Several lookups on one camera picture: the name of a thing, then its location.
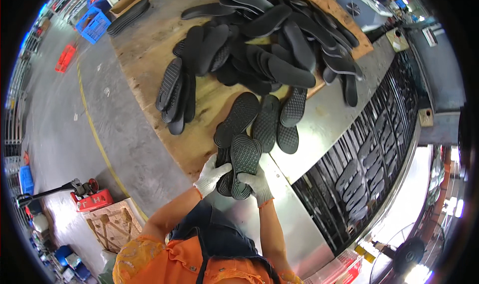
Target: gloved hand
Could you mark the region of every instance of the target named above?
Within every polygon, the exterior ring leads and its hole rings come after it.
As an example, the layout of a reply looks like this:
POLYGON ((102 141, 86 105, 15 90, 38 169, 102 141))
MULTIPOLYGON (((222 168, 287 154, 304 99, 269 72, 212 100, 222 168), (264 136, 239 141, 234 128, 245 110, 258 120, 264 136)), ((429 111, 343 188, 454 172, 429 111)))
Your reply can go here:
POLYGON ((224 174, 231 171, 231 163, 225 163, 221 167, 216 166, 217 153, 213 154, 203 166, 200 178, 193 184, 201 194, 203 199, 215 190, 216 183, 224 174))
POLYGON ((269 189, 268 182, 266 181, 264 171, 260 166, 258 166, 256 170, 256 175, 239 173, 236 176, 236 179, 251 186, 253 189, 253 196, 256 198, 256 202, 258 202, 258 208, 274 198, 269 189))

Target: blue container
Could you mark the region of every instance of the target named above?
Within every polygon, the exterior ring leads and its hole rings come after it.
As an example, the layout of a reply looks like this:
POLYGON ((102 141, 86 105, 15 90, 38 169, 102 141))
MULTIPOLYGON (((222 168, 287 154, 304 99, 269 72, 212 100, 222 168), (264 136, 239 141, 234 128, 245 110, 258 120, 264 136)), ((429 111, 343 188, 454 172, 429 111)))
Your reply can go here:
POLYGON ((57 258, 58 262, 62 266, 67 266, 68 263, 65 260, 65 258, 71 255, 72 253, 73 251, 70 249, 69 246, 61 246, 55 251, 55 258, 57 258))
POLYGON ((20 172, 18 173, 18 178, 20 180, 21 191, 33 195, 34 183, 32 173, 30 172, 30 166, 21 167, 20 172))
POLYGON ((106 18, 105 14, 98 8, 91 7, 85 15, 75 25, 75 28, 90 43, 95 44, 101 36, 106 32, 106 29, 110 26, 111 22, 106 18), (93 16, 92 20, 88 22, 88 25, 83 28, 88 17, 93 16))
POLYGON ((92 2, 92 0, 87 1, 87 7, 90 9, 91 7, 95 7, 100 9, 102 12, 106 12, 111 9, 112 6, 108 3, 107 0, 95 0, 92 2))

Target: factory floor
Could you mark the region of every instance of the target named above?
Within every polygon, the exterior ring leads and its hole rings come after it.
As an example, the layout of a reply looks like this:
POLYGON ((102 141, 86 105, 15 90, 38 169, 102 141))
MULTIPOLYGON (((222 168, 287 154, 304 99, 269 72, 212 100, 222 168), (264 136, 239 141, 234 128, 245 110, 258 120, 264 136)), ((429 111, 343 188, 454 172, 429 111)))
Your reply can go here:
MULTIPOLYGON (((115 201, 130 196, 150 216, 191 185, 145 119, 106 34, 92 45, 54 17, 31 62, 22 148, 35 193, 95 178, 115 201), (78 59, 56 72, 63 48, 75 42, 78 59)), ((102 247, 69 192, 43 201, 56 245, 70 245, 94 276, 101 273, 102 247)))

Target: machine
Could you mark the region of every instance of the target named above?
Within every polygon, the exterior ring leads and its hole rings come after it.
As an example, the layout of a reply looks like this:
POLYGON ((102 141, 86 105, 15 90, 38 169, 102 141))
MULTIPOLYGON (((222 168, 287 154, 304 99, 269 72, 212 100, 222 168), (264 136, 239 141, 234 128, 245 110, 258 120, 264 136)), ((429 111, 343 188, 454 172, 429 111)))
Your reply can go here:
POLYGON ((46 195, 56 193, 58 191, 72 191, 70 196, 72 201, 77 205, 77 212, 88 212, 113 204, 113 198, 108 189, 99 191, 98 182, 91 178, 86 183, 81 183, 78 178, 64 184, 58 188, 44 191, 36 195, 29 193, 21 194, 17 197, 17 206, 22 208, 36 199, 45 197, 46 195))

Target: wooden table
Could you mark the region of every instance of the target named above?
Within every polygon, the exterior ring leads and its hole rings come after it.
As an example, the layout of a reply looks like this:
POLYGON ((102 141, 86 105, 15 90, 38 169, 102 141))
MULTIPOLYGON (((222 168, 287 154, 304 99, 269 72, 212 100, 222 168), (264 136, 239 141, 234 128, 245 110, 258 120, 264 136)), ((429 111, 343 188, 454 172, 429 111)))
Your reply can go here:
MULTIPOLYGON (((247 91, 242 85, 226 87, 214 77, 207 75, 196 78, 196 116, 186 125, 184 132, 173 136, 161 120, 155 108, 155 100, 161 86, 166 66, 173 59, 174 45, 185 38, 194 25, 201 25, 209 18, 181 20, 183 10, 192 6, 217 2, 218 0, 151 0, 150 8, 140 19, 112 38, 122 71, 145 117, 153 127, 165 148, 183 172, 195 181, 208 157, 217 151, 213 134, 218 123, 230 111, 236 97, 247 91)), ((333 14, 360 41, 352 55, 357 59, 373 50, 365 34, 354 20, 334 0, 311 0, 325 12, 333 14)), ((316 75, 316 85, 308 90, 308 97, 325 85, 316 75)), ((274 93, 283 99, 288 86, 274 93)))

